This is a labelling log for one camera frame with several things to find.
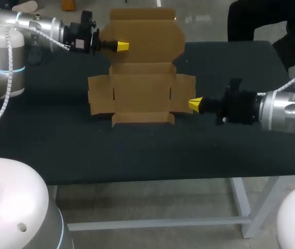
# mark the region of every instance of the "yellow suction tip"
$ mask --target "yellow suction tip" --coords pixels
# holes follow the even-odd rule
[[[129,50],[129,43],[117,42],[117,52]]]
[[[188,102],[189,108],[199,113],[198,106],[199,106],[200,102],[202,101],[202,99],[203,99],[203,97],[189,100],[189,102]]]

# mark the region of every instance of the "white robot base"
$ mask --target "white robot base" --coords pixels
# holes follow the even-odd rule
[[[43,179],[24,163],[0,159],[0,249],[73,249]]]

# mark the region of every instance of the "shoe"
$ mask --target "shoe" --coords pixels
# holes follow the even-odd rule
[[[36,1],[28,1],[16,6],[13,6],[12,11],[22,12],[22,13],[32,13],[38,8],[38,3]]]

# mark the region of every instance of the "orange object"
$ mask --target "orange object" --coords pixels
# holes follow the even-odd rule
[[[75,11],[76,0],[61,0],[61,7],[63,11]]]

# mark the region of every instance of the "unfolded box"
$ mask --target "unfolded box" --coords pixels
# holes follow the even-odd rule
[[[114,113],[116,123],[169,122],[174,113],[192,113],[195,77],[177,74],[172,61],[184,52],[185,37],[168,8],[113,9],[102,40],[129,43],[122,53],[103,52],[109,75],[90,77],[91,114]]]

